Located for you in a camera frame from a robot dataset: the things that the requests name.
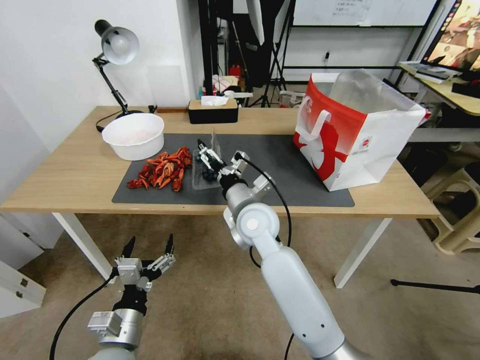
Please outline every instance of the paper bag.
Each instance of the paper bag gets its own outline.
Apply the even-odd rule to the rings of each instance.
[[[340,73],[329,96],[310,77],[293,142],[330,191],[378,183],[426,114],[364,70]]]

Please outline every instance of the desk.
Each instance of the desk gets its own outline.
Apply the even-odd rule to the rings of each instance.
[[[129,161],[117,157],[102,141],[95,129],[96,120],[117,110],[98,106],[65,141],[0,206],[2,212],[53,213],[65,231],[107,278],[111,265],[78,221],[75,213],[95,214],[171,214],[216,215],[221,217],[224,205],[129,204],[112,203]],[[160,114],[166,133],[210,134],[293,134],[296,109],[241,108],[238,123],[192,125],[186,113]],[[436,218],[437,209],[395,162],[379,184],[352,188],[354,207],[291,206],[298,216],[356,216],[376,218],[352,250],[335,277],[338,288],[345,285],[362,259],[375,244],[392,218]],[[285,209],[274,206],[280,215]]]
[[[441,84],[415,77],[412,69],[405,64],[399,63],[405,71],[419,85],[419,91],[415,102],[420,103],[427,93],[432,94],[439,102],[447,104],[452,109],[460,109],[464,113],[480,116],[480,99],[452,92],[452,84],[460,80],[448,80]],[[438,106],[432,111],[431,120],[435,120],[440,111]],[[480,128],[425,128],[416,129],[411,136],[410,142],[478,142],[480,141]]]

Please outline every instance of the tissue box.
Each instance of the tissue box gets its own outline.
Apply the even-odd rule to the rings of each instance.
[[[236,123],[239,119],[239,106],[235,99],[228,99],[222,106],[202,106],[200,100],[188,103],[188,117],[192,124]]]

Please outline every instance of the monitor screen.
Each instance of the monitor screen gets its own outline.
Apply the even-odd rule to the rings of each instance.
[[[480,0],[456,0],[422,63],[459,71],[480,70]]]

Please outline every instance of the clear plastic tray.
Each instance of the clear plastic tray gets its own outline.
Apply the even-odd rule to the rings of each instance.
[[[213,132],[211,134],[210,148],[217,153],[217,155],[222,158],[222,153],[220,151],[220,145],[217,141],[217,136]],[[195,190],[206,190],[219,188],[220,184],[217,180],[208,181],[204,179],[202,173],[207,170],[207,165],[203,161],[198,161],[197,156],[199,155],[199,150],[194,150],[192,154],[192,177],[191,177],[191,186]]]

